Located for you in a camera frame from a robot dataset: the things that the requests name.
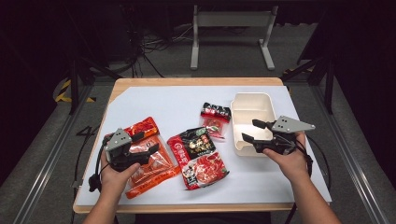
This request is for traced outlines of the cream divided plastic box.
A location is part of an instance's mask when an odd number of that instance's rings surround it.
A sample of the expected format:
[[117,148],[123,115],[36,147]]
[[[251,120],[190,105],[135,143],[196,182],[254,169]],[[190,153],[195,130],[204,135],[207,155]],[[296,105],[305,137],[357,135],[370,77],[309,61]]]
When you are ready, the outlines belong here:
[[235,153],[244,157],[264,157],[257,153],[255,147],[243,140],[243,133],[255,140],[271,140],[273,134],[267,128],[259,128],[252,121],[275,121],[276,113],[273,109],[271,97],[264,92],[238,92],[231,102],[233,121],[233,140]]

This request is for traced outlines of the person's right hand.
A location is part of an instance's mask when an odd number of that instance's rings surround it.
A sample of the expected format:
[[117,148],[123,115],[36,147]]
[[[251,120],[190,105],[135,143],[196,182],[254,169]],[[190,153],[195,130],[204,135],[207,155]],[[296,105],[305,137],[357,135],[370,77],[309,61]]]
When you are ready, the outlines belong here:
[[292,185],[310,179],[305,158],[305,134],[297,132],[295,136],[297,148],[289,155],[278,154],[269,148],[265,148],[262,152],[278,164],[281,172]]

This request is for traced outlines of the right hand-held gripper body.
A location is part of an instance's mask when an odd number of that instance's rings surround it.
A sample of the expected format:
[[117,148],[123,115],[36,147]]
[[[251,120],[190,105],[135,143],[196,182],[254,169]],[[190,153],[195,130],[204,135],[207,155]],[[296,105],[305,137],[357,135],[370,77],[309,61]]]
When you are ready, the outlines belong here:
[[257,153],[262,153],[265,148],[269,148],[281,155],[290,154],[297,144],[295,134],[297,132],[312,131],[316,129],[314,124],[309,124],[297,119],[280,116],[276,121],[265,121],[268,129],[272,133],[269,140],[256,140],[254,144]]

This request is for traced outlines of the white table mat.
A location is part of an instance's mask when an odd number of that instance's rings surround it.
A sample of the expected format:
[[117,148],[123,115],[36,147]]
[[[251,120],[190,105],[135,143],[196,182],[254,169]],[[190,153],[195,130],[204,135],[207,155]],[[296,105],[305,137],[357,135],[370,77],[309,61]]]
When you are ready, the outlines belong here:
[[[205,102],[229,106],[238,92],[264,92],[272,100],[276,117],[298,117],[284,86],[165,86],[130,87],[109,103],[98,139],[122,127],[153,117],[165,140],[195,128]],[[230,173],[219,182],[202,189],[187,190],[177,175],[141,195],[120,198],[124,213],[162,213],[211,206],[229,211],[233,206],[245,210],[257,205],[261,210],[287,210],[294,203],[289,180],[278,165],[264,157],[244,157],[235,153],[233,124],[225,138],[215,143]]]

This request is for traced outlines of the orange seasoning packet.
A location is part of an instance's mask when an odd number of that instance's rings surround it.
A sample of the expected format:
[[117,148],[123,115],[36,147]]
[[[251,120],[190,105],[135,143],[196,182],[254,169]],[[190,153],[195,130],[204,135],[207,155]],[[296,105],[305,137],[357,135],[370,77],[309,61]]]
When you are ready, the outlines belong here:
[[125,191],[128,199],[135,198],[180,173],[176,159],[165,146],[160,136],[160,129],[152,117],[147,117],[125,128],[124,131],[129,135],[144,133],[141,140],[131,144],[129,149],[131,153],[144,152],[151,147],[158,147],[158,150],[149,156],[148,163],[142,164],[129,178],[130,188]]

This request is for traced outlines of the yellow black floor tape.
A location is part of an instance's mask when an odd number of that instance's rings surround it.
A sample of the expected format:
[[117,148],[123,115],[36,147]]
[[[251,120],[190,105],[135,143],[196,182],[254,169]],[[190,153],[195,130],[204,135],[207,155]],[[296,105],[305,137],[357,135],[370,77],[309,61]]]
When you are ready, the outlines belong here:
[[71,87],[71,79],[66,78],[63,82],[63,84],[60,86],[59,92],[57,95],[54,97],[54,100],[56,102],[66,102],[66,103],[71,103],[72,98],[68,97],[66,95],[68,89]]

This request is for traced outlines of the person's left hand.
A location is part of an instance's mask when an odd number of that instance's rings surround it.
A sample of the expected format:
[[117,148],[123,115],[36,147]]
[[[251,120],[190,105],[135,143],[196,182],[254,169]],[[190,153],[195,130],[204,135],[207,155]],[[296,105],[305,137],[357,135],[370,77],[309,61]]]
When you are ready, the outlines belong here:
[[139,163],[132,164],[126,170],[117,172],[111,168],[106,159],[106,153],[101,155],[102,189],[99,200],[106,203],[118,203],[124,192],[128,179],[140,168]]

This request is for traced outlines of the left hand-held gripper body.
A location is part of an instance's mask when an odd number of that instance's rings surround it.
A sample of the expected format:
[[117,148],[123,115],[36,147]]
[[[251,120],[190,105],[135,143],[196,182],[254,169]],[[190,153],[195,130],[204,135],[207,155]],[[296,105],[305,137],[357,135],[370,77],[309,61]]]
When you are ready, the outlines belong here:
[[122,172],[132,164],[148,164],[150,156],[139,155],[139,152],[131,152],[132,135],[123,129],[117,129],[110,140],[106,143],[106,159],[110,166],[117,172]]

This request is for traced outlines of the large red black soup packet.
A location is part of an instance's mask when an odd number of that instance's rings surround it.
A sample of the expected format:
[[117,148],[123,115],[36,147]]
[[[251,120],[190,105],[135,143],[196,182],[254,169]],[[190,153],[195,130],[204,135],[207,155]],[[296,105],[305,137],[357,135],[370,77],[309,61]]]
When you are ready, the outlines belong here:
[[205,188],[229,174],[206,128],[189,129],[167,140],[187,190]]

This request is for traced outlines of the white-framed desk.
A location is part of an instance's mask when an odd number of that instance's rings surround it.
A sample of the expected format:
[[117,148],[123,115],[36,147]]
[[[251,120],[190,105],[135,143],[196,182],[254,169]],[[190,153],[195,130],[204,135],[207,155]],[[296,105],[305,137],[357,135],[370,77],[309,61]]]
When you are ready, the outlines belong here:
[[275,64],[268,49],[269,39],[275,25],[278,6],[264,11],[200,11],[194,6],[192,18],[191,70],[198,69],[200,27],[261,27],[264,37],[258,40],[267,69],[273,71]]

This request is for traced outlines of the small red black snack packet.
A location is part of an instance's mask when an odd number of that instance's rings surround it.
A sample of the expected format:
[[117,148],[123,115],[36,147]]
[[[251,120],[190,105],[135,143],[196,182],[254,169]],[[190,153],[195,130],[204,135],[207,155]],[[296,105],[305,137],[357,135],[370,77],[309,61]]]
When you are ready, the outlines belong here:
[[206,128],[210,136],[219,139],[224,138],[225,129],[232,118],[232,112],[229,107],[205,102],[200,116],[201,125]]

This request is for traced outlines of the aluminium floor rail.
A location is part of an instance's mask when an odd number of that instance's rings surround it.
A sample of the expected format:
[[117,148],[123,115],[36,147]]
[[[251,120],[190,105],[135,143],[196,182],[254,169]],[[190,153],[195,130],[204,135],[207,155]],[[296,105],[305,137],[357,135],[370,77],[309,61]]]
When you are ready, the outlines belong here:
[[69,136],[83,105],[90,96],[91,91],[92,86],[85,86],[81,88],[81,94],[78,97],[79,104],[75,108],[72,115],[68,114],[66,116],[62,129],[60,130],[47,159],[43,163],[40,171],[37,173],[35,182],[33,186],[30,187],[30,191],[26,196],[18,214],[15,216],[12,224],[26,224],[33,214],[33,211],[50,180],[52,172],[64,151],[67,137]]
[[352,155],[340,126],[338,125],[335,117],[328,112],[328,109],[324,103],[324,94],[321,92],[320,87],[311,87],[311,91],[313,92],[313,95],[319,104],[322,114],[330,126],[332,135],[334,136],[336,145],[338,146],[338,151],[343,159],[344,164],[346,165],[352,182],[361,197],[362,203],[364,204],[364,207],[370,219],[372,220],[372,223],[390,224],[388,218],[381,209],[378,200],[375,197],[365,173]]

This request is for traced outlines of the black metal stand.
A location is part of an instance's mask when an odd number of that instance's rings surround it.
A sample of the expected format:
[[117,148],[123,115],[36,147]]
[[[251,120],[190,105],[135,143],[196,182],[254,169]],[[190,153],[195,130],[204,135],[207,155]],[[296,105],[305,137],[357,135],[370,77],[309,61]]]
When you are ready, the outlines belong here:
[[334,66],[329,57],[318,57],[310,60],[294,69],[287,69],[280,78],[283,82],[291,80],[302,74],[305,70],[311,69],[312,72],[307,78],[310,86],[318,86],[322,79],[325,79],[324,105],[327,112],[332,114],[332,92],[334,83]]
[[73,115],[81,102],[78,90],[78,82],[81,80],[84,85],[91,86],[94,82],[94,74],[91,68],[94,68],[107,77],[115,80],[120,78],[120,75],[103,67],[99,63],[84,57],[75,57],[69,63],[69,78],[71,81],[71,109],[69,114]]

